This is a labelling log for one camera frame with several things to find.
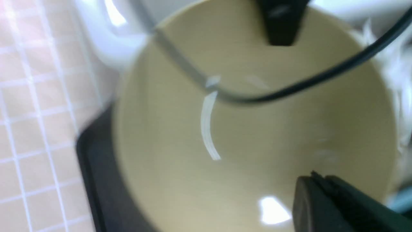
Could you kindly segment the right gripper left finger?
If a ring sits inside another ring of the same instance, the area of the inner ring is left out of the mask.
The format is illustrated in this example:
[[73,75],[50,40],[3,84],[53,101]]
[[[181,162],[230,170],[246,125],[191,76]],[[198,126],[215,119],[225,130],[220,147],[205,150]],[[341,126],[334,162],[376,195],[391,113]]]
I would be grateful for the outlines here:
[[292,46],[309,0],[256,0],[271,46]]

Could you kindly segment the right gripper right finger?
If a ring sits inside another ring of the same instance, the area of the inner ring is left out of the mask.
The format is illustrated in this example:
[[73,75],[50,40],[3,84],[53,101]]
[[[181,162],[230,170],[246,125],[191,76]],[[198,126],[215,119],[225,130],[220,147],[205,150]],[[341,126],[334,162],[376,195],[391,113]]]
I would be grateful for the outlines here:
[[312,171],[297,178],[292,207],[296,232],[410,232],[411,220],[343,179]]

